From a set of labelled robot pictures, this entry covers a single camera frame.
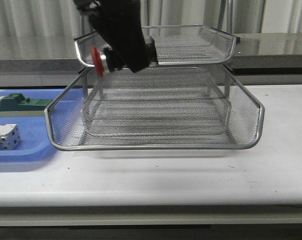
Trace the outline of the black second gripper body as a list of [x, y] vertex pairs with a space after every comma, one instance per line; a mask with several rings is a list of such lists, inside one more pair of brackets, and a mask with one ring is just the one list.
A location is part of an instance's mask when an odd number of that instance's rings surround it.
[[129, 68], [148, 65], [139, 0], [75, 0], [74, 4]]

